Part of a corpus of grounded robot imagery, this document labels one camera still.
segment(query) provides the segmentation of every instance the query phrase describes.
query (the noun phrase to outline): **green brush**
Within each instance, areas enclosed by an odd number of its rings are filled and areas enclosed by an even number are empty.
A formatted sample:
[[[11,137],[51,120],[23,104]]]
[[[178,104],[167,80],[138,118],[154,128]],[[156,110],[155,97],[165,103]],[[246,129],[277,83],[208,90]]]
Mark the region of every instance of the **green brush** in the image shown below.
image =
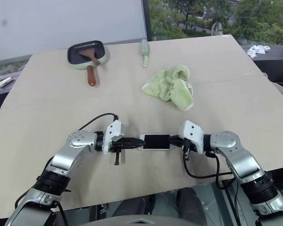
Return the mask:
[[[149,54],[150,54],[150,46],[146,39],[141,40],[141,54],[143,55],[143,67],[148,67],[149,64]]]

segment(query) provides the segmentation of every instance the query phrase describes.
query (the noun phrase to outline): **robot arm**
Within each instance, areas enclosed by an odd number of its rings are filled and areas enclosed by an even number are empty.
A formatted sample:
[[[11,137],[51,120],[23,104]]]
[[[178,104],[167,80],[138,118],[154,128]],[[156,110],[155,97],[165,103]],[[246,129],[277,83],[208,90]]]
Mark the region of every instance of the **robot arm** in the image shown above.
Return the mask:
[[[283,212],[281,192],[276,189],[254,156],[243,148],[237,134],[229,131],[205,134],[198,125],[185,121],[179,137],[183,139],[186,160],[189,159],[191,150],[200,154],[214,152],[224,156],[253,210],[259,216]]]
[[[36,183],[27,191],[5,226],[17,225],[52,225],[56,215],[51,211],[59,205],[61,194],[75,170],[82,164],[84,155],[94,150],[104,153],[116,152],[121,149],[137,148],[144,141],[123,137],[122,123],[115,120],[103,132],[91,133],[79,130],[67,138],[66,144],[55,154],[45,170],[37,177]]]

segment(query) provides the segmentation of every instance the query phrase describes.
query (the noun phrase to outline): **wooden handle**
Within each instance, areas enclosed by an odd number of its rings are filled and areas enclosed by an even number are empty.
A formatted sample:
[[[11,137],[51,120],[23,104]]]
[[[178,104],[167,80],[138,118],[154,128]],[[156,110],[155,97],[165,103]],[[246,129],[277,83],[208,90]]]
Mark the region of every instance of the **wooden handle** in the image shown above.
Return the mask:
[[[88,84],[91,86],[95,86],[96,80],[92,66],[87,66],[87,74],[88,74]]]
[[[89,57],[95,65],[100,65],[100,61],[97,58],[95,58],[94,54],[90,54]]]

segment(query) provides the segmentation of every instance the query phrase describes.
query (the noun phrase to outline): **wooden spatula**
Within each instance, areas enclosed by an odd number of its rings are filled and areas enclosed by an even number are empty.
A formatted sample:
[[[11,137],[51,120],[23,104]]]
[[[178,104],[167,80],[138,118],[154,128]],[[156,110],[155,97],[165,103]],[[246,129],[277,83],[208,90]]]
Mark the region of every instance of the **wooden spatula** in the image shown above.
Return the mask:
[[[79,54],[85,56],[85,57],[89,57],[92,62],[94,63],[94,65],[100,65],[100,61],[95,58],[95,49],[90,48],[90,49],[85,49],[79,52]],[[88,74],[88,84],[91,86],[95,86],[96,84],[96,79],[95,79],[95,75],[94,75],[94,70],[92,66],[87,66],[87,74]]]

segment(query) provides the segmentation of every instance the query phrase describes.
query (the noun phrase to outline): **white object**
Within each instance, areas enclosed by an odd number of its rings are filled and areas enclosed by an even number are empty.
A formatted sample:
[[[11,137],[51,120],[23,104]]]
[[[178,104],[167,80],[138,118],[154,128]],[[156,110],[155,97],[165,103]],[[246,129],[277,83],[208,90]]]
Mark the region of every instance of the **white object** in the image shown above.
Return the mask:
[[[197,152],[200,154],[203,153],[203,135],[204,131],[200,128],[200,126],[189,120],[186,120],[179,130],[179,137],[182,139],[187,138],[195,144]]]
[[[262,168],[283,167],[283,96],[231,35],[155,41],[151,43],[155,63],[148,68],[152,71],[148,74],[141,66],[140,43],[106,48],[111,58],[105,66],[97,67],[100,86],[96,89],[85,83],[86,72],[67,63],[67,49],[33,55],[21,72],[0,110],[0,194],[8,194],[0,195],[0,218],[10,216],[15,200],[34,184],[47,160],[65,144],[66,137],[106,112],[120,116],[128,137],[147,132],[178,134],[185,120],[210,133],[231,130]],[[184,62],[193,69],[198,101],[192,111],[180,112],[172,103],[158,105],[155,98],[140,91],[147,76],[174,62]],[[103,117],[87,130],[103,131],[111,119],[112,116]],[[122,150],[120,159],[122,164],[115,166],[114,153],[86,155],[68,185],[72,192],[63,193],[63,208],[215,181],[187,176],[181,150]],[[225,159],[219,159],[220,172],[228,172]],[[216,170],[215,159],[198,153],[190,155],[187,165],[195,175]],[[25,172],[25,177],[19,177],[19,172]]]
[[[0,0],[0,61],[146,36],[141,0]]]
[[[145,136],[148,135],[148,136],[159,136],[159,135],[169,135],[169,136],[172,136],[172,134],[169,134],[169,133],[143,133],[140,135],[140,140],[145,140]],[[143,146],[142,147],[139,147],[138,149],[140,150],[155,150],[155,151],[172,151],[175,149],[175,146],[170,144],[170,148],[168,149],[164,149],[164,148],[144,148]]]
[[[251,58],[255,58],[257,56],[256,53],[265,54],[265,51],[268,52],[269,50],[270,50],[270,47],[268,46],[254,45],[249,50],[247,50],[247,54]]]
[[[5,85],[10,83],[11,81],[13,81],[13,77],[8,77],[6,79],[3,79],[3,78],[0,77],[0,88],[4,87]]]
[[[104,138],[103,153],[107,154],[111,147],[112,141],[118,141],[124,136],[122,131],[122,123],[119,120],[115,120],[113,123],[107,126],[106,134]]]

